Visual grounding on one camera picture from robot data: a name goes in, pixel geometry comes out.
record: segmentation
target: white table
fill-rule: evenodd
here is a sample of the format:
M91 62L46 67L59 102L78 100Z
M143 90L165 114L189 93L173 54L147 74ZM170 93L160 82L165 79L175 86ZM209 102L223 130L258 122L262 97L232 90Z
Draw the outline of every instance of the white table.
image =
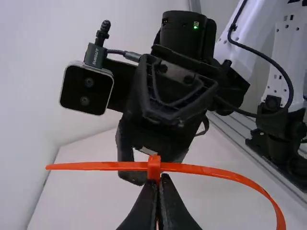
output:
M56 163L116 161L115 130L60 149ZM136 153L136 160L147 156ZM184 163L240 173L264 187L282 209L287 229L306 230L307 210L214 127L194 139ZM273 207L258 192L218 178L170 173L194 219L204 230L274 230ZM128 215L141 188L116 172L52 171L28 230L115 230Z

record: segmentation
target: camera lens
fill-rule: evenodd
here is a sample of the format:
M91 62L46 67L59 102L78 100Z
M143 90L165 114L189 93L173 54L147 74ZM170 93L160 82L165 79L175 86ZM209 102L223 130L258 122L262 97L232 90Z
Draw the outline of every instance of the camera lens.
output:
M94 80L92 78L85 79L85 86L91 88L94 85Z
M80 102L81 105L87 106L90 103L90 99L88 99L88 97L81 97Z

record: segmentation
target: orange zip tie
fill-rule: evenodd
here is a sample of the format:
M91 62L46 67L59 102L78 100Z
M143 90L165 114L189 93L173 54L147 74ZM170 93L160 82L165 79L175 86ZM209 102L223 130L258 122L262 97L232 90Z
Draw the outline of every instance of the orange zip tie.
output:
M46 166L47 170L99 170L99 171L147 171L148 179L159 182L161 172L178 172L197 175L205 175L223 178L255 189L264 195L273 205L276 218L276 230L286 230L286 222L283 213L277 203L259 184L235 172L216 169L205 166L181 164L181 163L165 163L161 162L158 155L150 156L148 162L79 162L79 163L63 163L52 164Z

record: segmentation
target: cable connector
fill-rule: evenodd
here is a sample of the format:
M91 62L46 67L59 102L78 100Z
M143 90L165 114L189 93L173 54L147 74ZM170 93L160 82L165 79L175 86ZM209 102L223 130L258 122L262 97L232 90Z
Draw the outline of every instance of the cable connector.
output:
M118 50L118 49L108 49L107 50L108 54L119 54L124 56L125 59L134 61L139 63L141 54L135 53L135 52L129 52L129 51L123 51L123 50Z
M84 63L88 66L92 66L98 69L102 69L103 61L107 56L107 49L93 43L89 43L85 57Z

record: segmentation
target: camera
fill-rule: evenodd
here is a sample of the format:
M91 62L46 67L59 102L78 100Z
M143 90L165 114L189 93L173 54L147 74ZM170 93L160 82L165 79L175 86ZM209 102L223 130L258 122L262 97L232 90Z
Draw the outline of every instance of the camera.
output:
M60 104L87 114L105 113L114 85L113 74L81 61L71 62L64 71Z

